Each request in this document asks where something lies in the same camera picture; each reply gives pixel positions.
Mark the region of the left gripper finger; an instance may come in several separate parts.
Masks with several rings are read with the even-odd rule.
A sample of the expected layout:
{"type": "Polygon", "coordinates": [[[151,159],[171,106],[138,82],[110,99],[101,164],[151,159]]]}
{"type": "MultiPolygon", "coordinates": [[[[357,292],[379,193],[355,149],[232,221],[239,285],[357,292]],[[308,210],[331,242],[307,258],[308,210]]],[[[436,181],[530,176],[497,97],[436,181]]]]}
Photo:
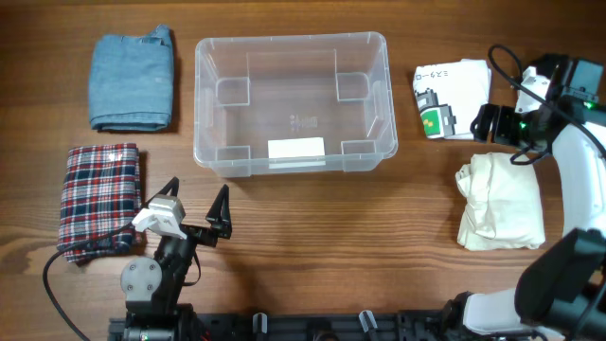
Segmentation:
{"type": "Polygon", "coordinates": [[[179,178],[172,177],[152,198],[153,204],[174,204],[177,201],[177,194],[179,191],[179,178]]]}
{"type": "Polygon", "coordinates": [[[231,213],[229,208],[229,186],[224,184],[217,194],[205,219],[215,227],[230,227],[231,213]]]}

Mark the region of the white printed t-shirt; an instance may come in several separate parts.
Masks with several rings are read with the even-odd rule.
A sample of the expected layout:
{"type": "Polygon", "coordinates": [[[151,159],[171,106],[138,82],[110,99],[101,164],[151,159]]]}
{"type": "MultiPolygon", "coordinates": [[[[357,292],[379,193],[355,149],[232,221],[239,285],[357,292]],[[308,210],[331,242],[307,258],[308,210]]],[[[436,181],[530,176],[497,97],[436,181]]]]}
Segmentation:
{"type": "Polygon", "coordinates": [[[485,60],[418,66],[413,90],[429,139],[472,140],[472,121],[490,98],[491,71],[485,60]]]}

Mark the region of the cream cloth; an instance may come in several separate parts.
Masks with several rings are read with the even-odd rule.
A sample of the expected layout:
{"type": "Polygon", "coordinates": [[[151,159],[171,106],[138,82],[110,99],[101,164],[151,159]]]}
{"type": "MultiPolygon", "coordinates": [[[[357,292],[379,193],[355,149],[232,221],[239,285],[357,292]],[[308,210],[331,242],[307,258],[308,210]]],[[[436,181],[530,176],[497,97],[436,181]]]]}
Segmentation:
{"type": "Polygon", "coordinates": [[[475,154],[455,174],[466,199],[457,242],[470,251],[537,249],[545,242],[540,188],[531,165],[508,153],[475,154]]]}

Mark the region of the clear plastic storage bin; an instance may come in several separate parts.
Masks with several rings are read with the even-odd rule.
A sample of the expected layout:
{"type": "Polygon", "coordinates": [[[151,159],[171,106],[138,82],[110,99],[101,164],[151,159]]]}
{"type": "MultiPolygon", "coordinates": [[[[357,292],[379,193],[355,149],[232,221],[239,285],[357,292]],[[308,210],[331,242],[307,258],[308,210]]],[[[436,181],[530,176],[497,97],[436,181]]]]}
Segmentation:
{"type": "Polygon", "coordinates": [[[197,44],[193,159],[199,166],[224,178],[371,171],[398,147],[381,33],[197,44]]]}

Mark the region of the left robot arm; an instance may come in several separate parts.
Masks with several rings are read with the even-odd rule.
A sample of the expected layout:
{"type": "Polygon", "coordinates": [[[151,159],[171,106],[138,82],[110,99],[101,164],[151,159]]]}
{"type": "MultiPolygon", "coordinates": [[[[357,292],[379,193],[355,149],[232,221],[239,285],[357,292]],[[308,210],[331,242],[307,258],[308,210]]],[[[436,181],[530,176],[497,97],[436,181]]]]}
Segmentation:
{"type": "Polygon", "coordinates": [[[108,329],[110,340],[209,340],[208,328],[190,304],[178,302],[191,265],[200,267],[196,248],[214,247],[230,239],[232,219],[229,186],[219,190],[206,213],[208,227],[185,224],[186,213],[178,198],[179,179],[172,178],[142,206],[132,221],[137,232],[150,231],[161,237],[153,256],[130,261],[121,273],[120,285],[127,309],[123,325],[116,321],[108,329]]]}

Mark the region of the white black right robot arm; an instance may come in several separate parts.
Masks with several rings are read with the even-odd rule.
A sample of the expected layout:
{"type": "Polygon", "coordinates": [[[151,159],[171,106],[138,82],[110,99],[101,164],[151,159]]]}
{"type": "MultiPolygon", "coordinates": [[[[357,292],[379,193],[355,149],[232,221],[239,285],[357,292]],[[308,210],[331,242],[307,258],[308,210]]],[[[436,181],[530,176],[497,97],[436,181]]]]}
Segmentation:
{"type": "Polygon", "coordinates": [[[546,54],[511,80],[514,107],[483,105],[475,140],[514,153],[475,156],[456,174],[466,197],[458,239],[473,251],[537,246],[543,212],[533,166],[553,157],[561,178],[562,237],[529,265],[517,285],[492,294],[463,293],[429,316],[441,340],[532,340],[605,336],[605,109],[600,63],[546,54]]]}

